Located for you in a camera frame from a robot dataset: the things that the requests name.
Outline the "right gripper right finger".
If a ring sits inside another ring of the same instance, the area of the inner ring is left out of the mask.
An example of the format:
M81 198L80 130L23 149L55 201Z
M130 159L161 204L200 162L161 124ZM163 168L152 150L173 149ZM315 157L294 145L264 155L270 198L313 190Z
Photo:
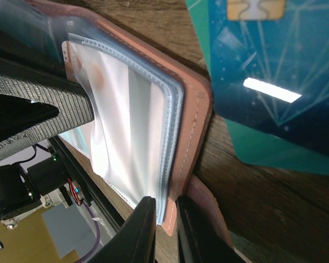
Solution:
M176 205L179 262L243 262L191 198L180 196Z

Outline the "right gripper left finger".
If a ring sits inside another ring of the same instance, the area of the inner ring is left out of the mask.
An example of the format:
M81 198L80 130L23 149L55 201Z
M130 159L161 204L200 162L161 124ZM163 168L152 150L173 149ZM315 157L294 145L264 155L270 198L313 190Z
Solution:
M116 235L90 262L155 262L156 201L143 197Z

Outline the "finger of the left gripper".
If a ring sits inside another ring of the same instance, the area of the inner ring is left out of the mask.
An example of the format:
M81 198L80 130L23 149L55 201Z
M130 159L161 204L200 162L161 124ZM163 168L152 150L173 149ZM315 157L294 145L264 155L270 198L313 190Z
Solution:
M0 161L93 119L61 64L0 29Z

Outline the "pink leather card holder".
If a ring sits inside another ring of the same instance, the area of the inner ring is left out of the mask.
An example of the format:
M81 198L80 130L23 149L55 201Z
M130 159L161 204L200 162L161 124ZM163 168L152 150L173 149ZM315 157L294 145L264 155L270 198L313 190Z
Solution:
M129 206L154 198L168 235L188 192L230 244L192 174L210 114L208 80L97 13L0 1L0 161L61 135Z

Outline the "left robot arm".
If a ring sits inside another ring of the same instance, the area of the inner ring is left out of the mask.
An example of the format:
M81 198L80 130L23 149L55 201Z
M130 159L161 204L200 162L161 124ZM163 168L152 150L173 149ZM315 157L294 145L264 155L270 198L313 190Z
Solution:
M0 161L93 118L86 92L60 64L0 29ZM0 220L39 206L66 182L53 158L28 171L21 162L0 166Z

